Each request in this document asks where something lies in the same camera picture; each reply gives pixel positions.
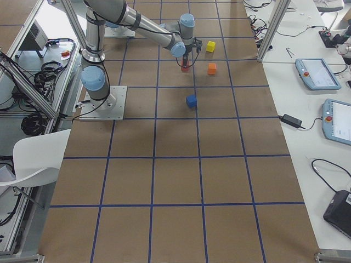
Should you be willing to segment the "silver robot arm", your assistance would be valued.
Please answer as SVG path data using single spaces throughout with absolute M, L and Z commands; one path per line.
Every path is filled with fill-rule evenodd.
M 104 65 L 105 20 L 90 7 L 87 8 L 86 19 L 86 45 L 82 51 L 81 81 L 90 96 L 92 107 L 98 111 L 108 111 L 115 106 L 116 99 L 111 94 Z
M 126 1 L 84 1 L 87 6 L 86 44 L 82 51 L 83 59 L 93 65 L 105 60 L 104 36 L 107 22 L 125 27 L 169 50 L 181 68 L 189 68 L 189 53 L 193 49 L 199 53 L 202 41 L 194 36 L 195 19 L 192 14 L 181 15 L 178 21 L 156 24 L 140 12 L 128 6 Z

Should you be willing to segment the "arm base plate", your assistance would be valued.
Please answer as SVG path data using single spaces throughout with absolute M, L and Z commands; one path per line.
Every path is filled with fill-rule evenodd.
M 104 36 L 105 38 L 134 38 L 135 32 L 123 26 L 117 28 L 106 27 Z
M 91 100 L 88 92 L 85 93 L 85 100 L 89 103 L 83 104 L 79 116 L 80 121 L 122 121 L 127 96 L 127 86 L 110 87 L 110 95 L 107 100 Z

